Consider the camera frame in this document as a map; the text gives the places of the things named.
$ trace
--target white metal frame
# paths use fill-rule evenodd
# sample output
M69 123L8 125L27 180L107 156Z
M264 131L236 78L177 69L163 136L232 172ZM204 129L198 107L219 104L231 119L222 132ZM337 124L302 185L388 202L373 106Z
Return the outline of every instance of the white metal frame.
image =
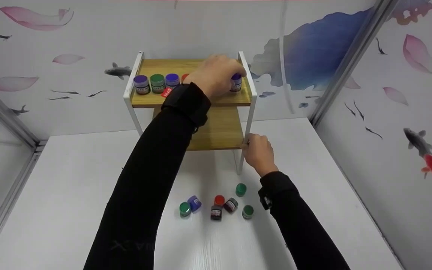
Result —
M123 99L124 103L126 104L127 110L129 111L129 115L131 116L132 121L134 122L134 126L136 127L136 130L139 133L139 136L142 135L143 129L141 128L141 124L139 123L138 117L136 115L136 112L134 111L134 108L131 104L131 97L134 94L132 91L133 87L133 79L138 73L139 68L141 67L141 62L144 59L144 53L140 51L136 57L136 61L134 62L134 66L131 71L131 75L129 76L129 80L127 81L126 89L124 90ZM249 70L248 62L246 61L245 54L242 51L238 52L238 59L241 61L242 65L244 66L244 69L246 71L246 78L247 82L249 84L249 88L251 91L251 104L249 107L249 114L247 116L247 123L246 123L246 129L244 131L244 139L242 141L243 144L248 143L248 135L251 130L251 124L252 119L254 116L254 108L256 107L256 99L258 97L256 86L254 85L254 82L251 77L251 72ZM234 154L234 161L236 165L236 173L241 174L242 166L245 162L245 156L242 155L241 150L233 150Z

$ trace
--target table surface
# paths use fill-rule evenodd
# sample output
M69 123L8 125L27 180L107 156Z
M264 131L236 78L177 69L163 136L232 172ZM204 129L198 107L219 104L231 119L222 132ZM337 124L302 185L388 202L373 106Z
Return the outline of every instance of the table surface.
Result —
M279 169L300 190L352 269L400 270L377 227L306 118L256 121ZM50 137L0 234L0 270L82 269L106 203L138 139L137 131ZM259 178L247 164L236 174L232 150L187 152L158 229L156 270L295 269L276 222L259 204ZM209 219L213 198L247 192L253 219ZM197 195L188 219L178 205Z

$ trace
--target finger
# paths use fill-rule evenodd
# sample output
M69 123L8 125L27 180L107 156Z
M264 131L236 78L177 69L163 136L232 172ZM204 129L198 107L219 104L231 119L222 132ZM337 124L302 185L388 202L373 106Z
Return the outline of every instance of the finger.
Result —
M238 73L241 77L246 77L246 70L236 59L231 59L229 68L231 70L231 74Z

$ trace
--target black sleeve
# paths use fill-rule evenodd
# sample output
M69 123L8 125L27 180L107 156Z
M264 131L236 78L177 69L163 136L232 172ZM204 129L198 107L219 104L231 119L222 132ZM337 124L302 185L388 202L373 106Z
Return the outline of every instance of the black sleeve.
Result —
M272 203L271 215L276 219L299 270L349 269L338 248L286 174L274 171L266 174L260 182L263 188L275 184L291 187L269 199Z
M185 96L192 102L209 102L198 87L187 91L193 91ZM106 205L85 270L153 269L159 221L195 128L173 108L149 124Z

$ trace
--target pink petal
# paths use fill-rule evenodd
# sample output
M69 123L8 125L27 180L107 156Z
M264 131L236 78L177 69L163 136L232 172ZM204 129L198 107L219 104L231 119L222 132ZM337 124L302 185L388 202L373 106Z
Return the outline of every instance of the pink petal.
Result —
M62 65L71 65L76 63L77 61L84 59L83 56L75 55L75 54L62 54L58 55L53 59L53 63L58 63Z
M396 90L392 87L383 87L383 89L384 89L384 92L386 93L386 96L389 99L391 99L392 101L395 101L395 102L404 104L406 106L409 106L403 93L399 92L398 90Z
M410 34L406 35L403 55L413 68L432 74L432 57L429 55L426 45L419 38Z
M351 89L360 89L361 87L355 82L353 76L349 76L348 80L346 80L346 84L344 87Z
M0 91L14 92L31 87L39 77L2 77Z
M52 31L70 22L74 11L59 10L58 15L42 15L24 7L1 7L0 10L10 19L29 29Z

